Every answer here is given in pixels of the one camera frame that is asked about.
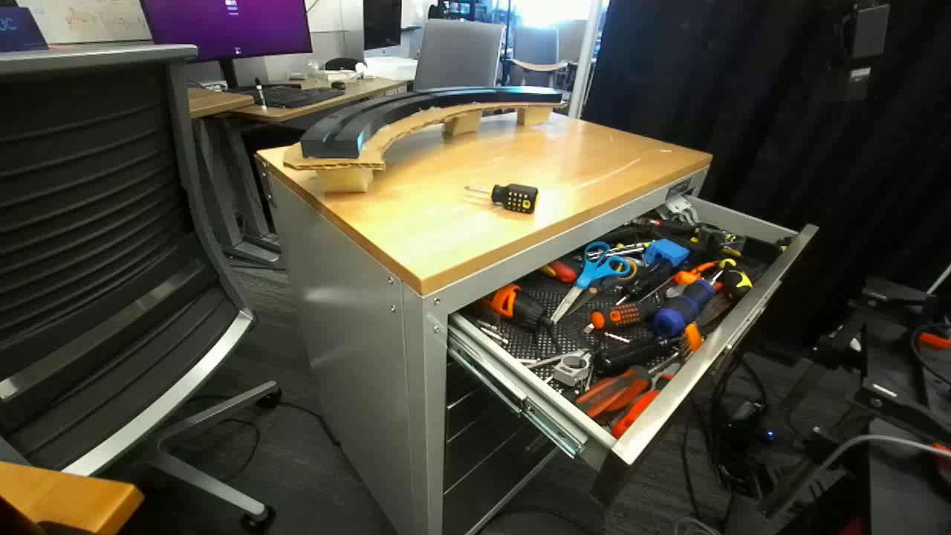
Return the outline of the black stubby screwdriver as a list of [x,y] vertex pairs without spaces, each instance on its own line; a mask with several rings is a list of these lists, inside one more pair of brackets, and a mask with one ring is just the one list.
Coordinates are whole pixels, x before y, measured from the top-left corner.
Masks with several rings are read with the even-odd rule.
[[538,190],[530,185],[478,186],[478,195],[487,195],[493,204],[517,213],[532,213],[538,204]]

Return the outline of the grey metal tool cabinet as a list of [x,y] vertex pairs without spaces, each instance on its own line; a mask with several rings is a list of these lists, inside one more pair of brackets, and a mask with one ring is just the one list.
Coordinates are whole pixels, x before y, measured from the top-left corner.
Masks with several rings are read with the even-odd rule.
[[[315,396],[399,535],[447,528],[448,314],[704,177],[698,149],[554,116],[475,133],[431,124],[388,152],[362,193],[322,193],[264,149],[275,223]],[[532,213],[478,195],[530,185]]]

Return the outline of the open grey metal drawer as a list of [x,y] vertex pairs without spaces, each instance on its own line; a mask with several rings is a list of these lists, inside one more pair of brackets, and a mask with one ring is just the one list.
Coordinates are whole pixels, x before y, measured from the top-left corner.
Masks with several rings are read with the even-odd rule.
[[[582,269],[590,240],[456,311],[448,357],[566,454],[591,467],[630,464],[717,358],[743,341],[814,234],[811,223],[784,228],[698,195],[671,195],[596,238],[630,259],[630,277],[596,281],[554,323],[551,311]],[[615,330],[590,327],[591,311],[630,299],[668,303],[695,280],[707,280],[717,293],[677,335],[656,335],[655,314]],[[576,397],[628,369],[642,369],[659,396],[613,437]]]

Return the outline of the orange black screwdriver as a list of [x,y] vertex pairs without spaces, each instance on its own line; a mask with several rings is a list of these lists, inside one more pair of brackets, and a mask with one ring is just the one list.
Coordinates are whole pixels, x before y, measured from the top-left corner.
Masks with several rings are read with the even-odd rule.
[[665,299],[630,299],[622,306],[613,306],[606,311],[591,311],[590,327],[591,330],[615,330],[649,321],[655,311],[659,311]]

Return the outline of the curved black track on wood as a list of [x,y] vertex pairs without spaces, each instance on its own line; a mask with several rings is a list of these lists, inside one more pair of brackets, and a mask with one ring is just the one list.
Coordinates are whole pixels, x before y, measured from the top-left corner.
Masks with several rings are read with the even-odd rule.
[[515,113],[521,127],[545,122],[561,101],[545,86],[435,86],[371,97],[318,119],[284,158],[310,168],[322,193],[362,193],[388,165],[388,152],[431,124],[447,137],[475,133],[486,116]]

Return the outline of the grey office chair back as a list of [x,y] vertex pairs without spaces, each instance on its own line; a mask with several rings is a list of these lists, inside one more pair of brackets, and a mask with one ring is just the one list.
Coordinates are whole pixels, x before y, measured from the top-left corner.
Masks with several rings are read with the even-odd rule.
[[493,86],[500,54],[500,23],[431,18],[423,27],[413,86]]

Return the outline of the black keyboard on desk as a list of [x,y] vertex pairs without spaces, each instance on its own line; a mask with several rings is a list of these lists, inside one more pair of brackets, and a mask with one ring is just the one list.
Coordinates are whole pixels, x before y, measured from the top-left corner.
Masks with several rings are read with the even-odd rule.
[[328,97],[338,97],[344,89],[248,86],[242,92],[248,92],[255,104],[264,104],[264,106],[306,106]]

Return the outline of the wooden desk in background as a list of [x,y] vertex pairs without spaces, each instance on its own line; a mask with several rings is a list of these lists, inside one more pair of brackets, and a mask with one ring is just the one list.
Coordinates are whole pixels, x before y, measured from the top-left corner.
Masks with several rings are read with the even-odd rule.
[[258,104],[251,92],[191,89],[188,110],[194,119],[239,113],[258,122],[291,122],[401,89],[404,81],[362,78],[356,82],[344,82],[341,89],[267,89],[264,104]]

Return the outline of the purple computer monitor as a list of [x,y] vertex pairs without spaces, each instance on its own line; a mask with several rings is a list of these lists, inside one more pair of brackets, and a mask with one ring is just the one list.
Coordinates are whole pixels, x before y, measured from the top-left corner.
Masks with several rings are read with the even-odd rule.
[[202,60],[306,54],[304,0],[139,0],[157,43],[196,43]]

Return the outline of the black mesh office chair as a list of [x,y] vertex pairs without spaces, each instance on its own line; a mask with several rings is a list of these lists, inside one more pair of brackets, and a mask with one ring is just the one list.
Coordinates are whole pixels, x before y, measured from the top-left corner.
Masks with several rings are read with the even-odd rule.
[[275,507],[171,442],[275,400],[275,381],[182,407],[254,323],[202,207],[191,43],[0,55],[0,442],[99,474],[127,458],[242,510]]

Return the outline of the blue handled scissors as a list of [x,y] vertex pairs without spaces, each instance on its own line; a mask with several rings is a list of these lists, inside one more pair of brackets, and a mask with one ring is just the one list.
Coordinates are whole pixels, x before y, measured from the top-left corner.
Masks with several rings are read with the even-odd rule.
[[558,306],[551,311],[551,321],[558,323],[596,281],[625,280],[630,274],[634,265],[628,254],[615,253],[606,240],[591,240],[587,245],[582,269],[576,274]]

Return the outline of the blue handled screwdriver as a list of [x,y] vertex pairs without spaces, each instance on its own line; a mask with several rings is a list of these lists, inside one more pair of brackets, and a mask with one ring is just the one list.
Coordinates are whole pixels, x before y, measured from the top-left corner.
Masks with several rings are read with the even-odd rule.
[[695,280],[674,299],[668,299],[655,311],[651,330],[656,335],[677,335],[688,323],[694,323],[704,311],[713,293],[717,287],[707,280]]

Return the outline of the orange handled pliers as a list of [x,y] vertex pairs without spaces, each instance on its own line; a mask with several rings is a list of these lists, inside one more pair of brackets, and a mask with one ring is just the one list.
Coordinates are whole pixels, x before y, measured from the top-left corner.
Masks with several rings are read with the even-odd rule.
[[604,421],[613,437],[622,437],[656,396],[659,388],[642,369],[628,369],[599,381],[576,397],[576,407],[596,421]]

